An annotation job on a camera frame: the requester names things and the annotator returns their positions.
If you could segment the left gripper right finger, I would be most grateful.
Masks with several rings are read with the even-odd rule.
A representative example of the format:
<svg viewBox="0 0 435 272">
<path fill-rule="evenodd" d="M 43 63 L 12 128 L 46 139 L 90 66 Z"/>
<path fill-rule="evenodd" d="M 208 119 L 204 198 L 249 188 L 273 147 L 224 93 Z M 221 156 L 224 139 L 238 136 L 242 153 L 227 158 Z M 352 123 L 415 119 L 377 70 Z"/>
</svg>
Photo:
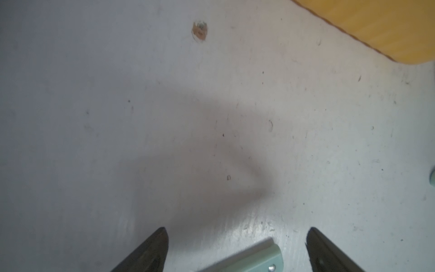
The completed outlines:
<svg viewBox="0 0 435 272">
<path fill-rule="evenodd" d="M 311 227 L 307 233 L 306 247 L 314 272 L 364 272 L 315 227 Z"/>
</svg>

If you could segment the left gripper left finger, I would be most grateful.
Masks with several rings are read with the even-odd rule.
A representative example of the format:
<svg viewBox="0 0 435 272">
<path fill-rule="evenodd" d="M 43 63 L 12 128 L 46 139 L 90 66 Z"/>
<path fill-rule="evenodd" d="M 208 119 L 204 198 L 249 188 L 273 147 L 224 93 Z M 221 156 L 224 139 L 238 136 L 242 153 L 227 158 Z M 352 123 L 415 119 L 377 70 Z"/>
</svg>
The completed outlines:
<svg viewBox="0 0 435 272">
<path fill-rule="evenodd" d="M 162 272 L 168 249 L 168 232 L 165 227 L 160 227 L 111 272 Z"/>
</svg>

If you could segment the mint knife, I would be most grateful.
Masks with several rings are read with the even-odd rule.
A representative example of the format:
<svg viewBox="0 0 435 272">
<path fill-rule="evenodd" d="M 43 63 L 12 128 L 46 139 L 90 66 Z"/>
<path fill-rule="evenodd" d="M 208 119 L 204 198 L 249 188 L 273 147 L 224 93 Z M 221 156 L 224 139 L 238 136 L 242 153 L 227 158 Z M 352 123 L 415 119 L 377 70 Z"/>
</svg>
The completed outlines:
<svg viewBox="0 0 435 272">
<path fill-rule="evenodd" d="M 267 241 L 206 267 L 202 272 L 283 272 L 280 247 Z"/>
<path fill-rule="evenodd" d="M 435 168 L 433 168 L 430 172 L 429 183 L 431 186 L 435 187 Z"/>
</svg>

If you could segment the yellow storage box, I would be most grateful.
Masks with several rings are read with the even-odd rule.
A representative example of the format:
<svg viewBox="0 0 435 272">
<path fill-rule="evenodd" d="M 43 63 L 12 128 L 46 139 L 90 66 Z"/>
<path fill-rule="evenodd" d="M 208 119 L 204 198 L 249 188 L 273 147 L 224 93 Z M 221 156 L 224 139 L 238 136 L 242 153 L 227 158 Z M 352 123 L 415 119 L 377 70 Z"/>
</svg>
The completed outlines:
<svg viewBox="0 0 435 272">
<path fill-rule="evenodd" d="M 392 60 L 435 59 L 434 1 L 298 1 L 333 26 Z"/>
</svg>

